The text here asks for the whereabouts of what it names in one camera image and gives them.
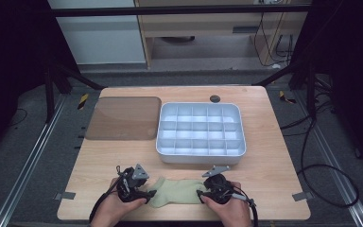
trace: hand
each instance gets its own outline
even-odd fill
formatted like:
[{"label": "hand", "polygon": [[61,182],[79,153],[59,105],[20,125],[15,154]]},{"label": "hand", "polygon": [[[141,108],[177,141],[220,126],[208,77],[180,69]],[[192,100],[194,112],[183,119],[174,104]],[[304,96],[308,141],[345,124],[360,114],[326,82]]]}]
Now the hand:
[{"label": "hand", "polygon": [[[232,185],[241,188],[241,183],[232,182]],[[219,204],[209,197],[201,196],[201,199],[220,217],[225,227],[251,227],[250,208],[246,201],[231,198],[225,204]]]},{"label": "hand", "polygon": [[96,210],[91,226],[113,227],[128,212],[137,209],[147,202],[147,199],[138,199],[130,202],[122,202],[116,192],[112,192]]}]

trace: gray floor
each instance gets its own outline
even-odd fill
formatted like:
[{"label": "gray floor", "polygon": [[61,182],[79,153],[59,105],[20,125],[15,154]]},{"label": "gray floor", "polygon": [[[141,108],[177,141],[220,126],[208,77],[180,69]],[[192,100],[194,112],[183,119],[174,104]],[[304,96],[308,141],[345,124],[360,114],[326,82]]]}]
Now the gray floor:
[{"label": "gray floor", "polygon": [[[86,75],[92,80],[107,86],[139,85],[199,85],[199,84],[251,84],[267,78],[275,72],[272,67],[259,64],[248,37],[197,37],[191,43],[156,42],[153,62],[150,69],[119,70],[108,74]],[[287,125],[304,116],[299,103],[291,104],[280,100],[279,91],[286,89],[288,76],[275,81],[267,88],[272,107],[281,126]],[[74,89],[71,95],[64,97],[64,105],[57,124],[47,141],[43,153],[30,175],[22,197],[11,214],[13,226],[64,226],[67,224],[85,224],[86,221],[61,221],[56,217],[60,205],[53,200],[57,192],[63,192],[78,155],[78,149],[94,105],[99,96],[85,85],[72,81]],[[301,93],[294,95],[298,100]],[[89,94],[83,110],[78,110],[80,97]],[[327,101],[320,96],[320,103]],[[8,127],[0,143],[0,208],[4,204],[16,179],[27,162],[29,153],[44,127],[45,103],[44,87],[24,93],[19,98],[19,110],[13,116],[14,126]],[[317,126],[327,140],[329,149],[336,157],[341,169],[354,179],[360,191],[363,205],[363,159],[354,155],[354,147],[342,127],[339,114],[331,112],[333,106],[327,106],[318,114]],[[283,131],[283,134],[304,132],[308,122]],[[320,149],[316,134],[312,132],[305,150],[305,164],[327,163]],[[297,170],[300,169],[300,157],[303,135],[285,136],[290,156]],[[341,191],[337,188],[332,171],[313,169],[307,172],[311,184],[325,197],[343,202]],[[304,191],[309,191],[300,177]],[[337,208],[320,198],[308,201],[312,216],[305,221],[261,221],[261,226],[361,226],[354,222],[353,209]],[[258,213],[261,217],[260,204]]]}]

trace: white plastic tray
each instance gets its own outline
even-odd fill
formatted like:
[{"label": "white plastic tray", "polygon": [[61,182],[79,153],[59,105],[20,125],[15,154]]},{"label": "white plastic tray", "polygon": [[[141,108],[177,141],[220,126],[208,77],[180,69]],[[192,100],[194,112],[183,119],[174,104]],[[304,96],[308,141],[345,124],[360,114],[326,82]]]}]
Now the white plastic tray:
[{"label": "white plastic tray", "polygon": [[166,163],[237,164],[246,152],[240,111],[231,103],[165,103],[156,149]]}]

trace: wooden board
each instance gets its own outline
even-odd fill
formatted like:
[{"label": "wooden board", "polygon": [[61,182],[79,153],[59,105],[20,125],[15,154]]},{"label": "wooden board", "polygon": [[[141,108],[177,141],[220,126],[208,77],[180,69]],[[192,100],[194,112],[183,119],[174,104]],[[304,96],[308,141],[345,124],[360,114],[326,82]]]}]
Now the wooden board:
[{"label": "wooden board", "polygon": [[[255,199],[260,219],[307,219],[306,201],[294,201],[302,192],[288,154],[268,94],[263,87],[125,87],[107,88],[104,96],[157,96],[166,102],[209,102],[212,95],[221,102],[234,103],[241,112],[247,152],[240,163],[224,172],[230,181],[241,182],[243,190]],[[93,141],[84,139],[75,167],[66,187],[73,200],[62,200],[60,219],[87,219],[111,179],[116,166],[121,169],[141,164],[149,174],[145,186],[161,176],[170,180],[205,179],[201,175],[211,165],[175,165],[163,163],[155,148],[155,139],[146,141]],[[204,204],[168,204],[161,208],[144,205],[129,213],[126,220],[217,220]]]}]

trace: black pole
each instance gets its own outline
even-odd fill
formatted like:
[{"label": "black pole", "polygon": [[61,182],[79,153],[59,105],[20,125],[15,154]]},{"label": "black pole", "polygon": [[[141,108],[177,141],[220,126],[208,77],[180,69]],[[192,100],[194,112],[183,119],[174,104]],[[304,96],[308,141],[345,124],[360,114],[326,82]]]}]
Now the black pole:
[{"label": "black pole", "polygon": [[243,13],[243,12],[303,12],[323,9],[322,6],[301,5],[214,5],[214,6],[176,6],[176,7],[137,7],[137,8],[99,8],[99,9],[51,9],[33,10],[25,13],[54,17],[86,16],[127,16],[160,14],[204,14],[204,13]]}]

